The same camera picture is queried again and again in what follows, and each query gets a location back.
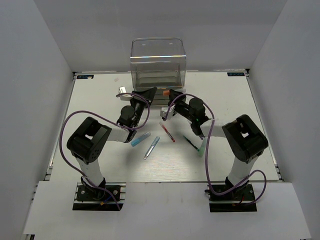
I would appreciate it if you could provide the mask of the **green capped eraser stick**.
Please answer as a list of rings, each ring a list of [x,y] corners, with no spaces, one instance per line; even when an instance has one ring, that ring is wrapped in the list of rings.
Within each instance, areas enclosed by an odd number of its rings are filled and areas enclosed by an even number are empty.
[[[201,146],[200,148],[198,149],[198,156],[199,157],[203,157],[203,155],[205,154],[205,151],[206,151],[206,148],[207,148],[207,142],[208,142],[208,138],[207,137],[204,137],[202,139],[202,143],[201,143]]]

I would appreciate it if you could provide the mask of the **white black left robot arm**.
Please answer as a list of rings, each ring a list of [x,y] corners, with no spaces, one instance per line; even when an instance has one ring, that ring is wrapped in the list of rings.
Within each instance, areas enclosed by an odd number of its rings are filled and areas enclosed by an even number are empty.
[[[105,196],[106,180],[103,177],[98,158],[107,141],[129,143],[141,128],[140,119],[145,109],[149,109],[156,95],[157,88],[152,87],[144,91],[132,91],[129,105],[120,110],[116,122],[107,126],[93,117],[87,117],[66,143],[67,149],[75,157],[84,183],[89,186],[88,193],[99,200]]]

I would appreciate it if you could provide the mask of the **orange capped eraser stick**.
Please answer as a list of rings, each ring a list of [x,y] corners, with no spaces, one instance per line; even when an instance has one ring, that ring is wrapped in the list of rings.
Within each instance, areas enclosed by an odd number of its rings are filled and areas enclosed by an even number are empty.
[[[170,91],[169,90],[165,90],[162,93],[163,96],[169,96],[170,95]]]

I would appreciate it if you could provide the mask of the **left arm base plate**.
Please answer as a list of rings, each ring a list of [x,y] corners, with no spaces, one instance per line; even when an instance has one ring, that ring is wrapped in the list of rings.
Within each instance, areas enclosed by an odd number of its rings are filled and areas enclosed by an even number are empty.
[[[72,210],[119,212],[125,203],[126,184],[106,183],[105,189],[113,194],[119,205],[119,208],[109,193],[100,189],[85,186],[84,184],[78,182],[74,195]]]

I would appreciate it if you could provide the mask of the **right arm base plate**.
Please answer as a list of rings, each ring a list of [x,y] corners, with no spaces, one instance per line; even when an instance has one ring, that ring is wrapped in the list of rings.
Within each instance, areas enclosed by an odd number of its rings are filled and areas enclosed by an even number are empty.
[[[209,210],[211,213],[257,212],[256,203],[251,203],[256,199],[251,184],[225,195],[215,195],[209,188],[204,192],[209,196]]]

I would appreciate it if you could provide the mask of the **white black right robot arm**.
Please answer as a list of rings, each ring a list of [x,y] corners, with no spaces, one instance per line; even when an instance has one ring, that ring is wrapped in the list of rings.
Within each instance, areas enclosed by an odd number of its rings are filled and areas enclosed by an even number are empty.
[[[211,137],[225,138],[234,154],[234,161],[230,173],[225,179],[225,191],[218,193],[210,186],[211,192],[216,196],[227,195],[236,200],[244,193],[244,186],[248,184],[251,170],[256,160],[269,146],[266,136],[247,115],[243,114],[234,121],[218,123],[212,110],[200,98],[190,95],[191,99],[186,102],[187,93],[177,90],[165,90],[164,96],[168,96],[168,108],[161,111],[164,121],[179,114],[190,124],[192,132],[205,139],[205,172],[208,183],[209,176],[209,143]]]

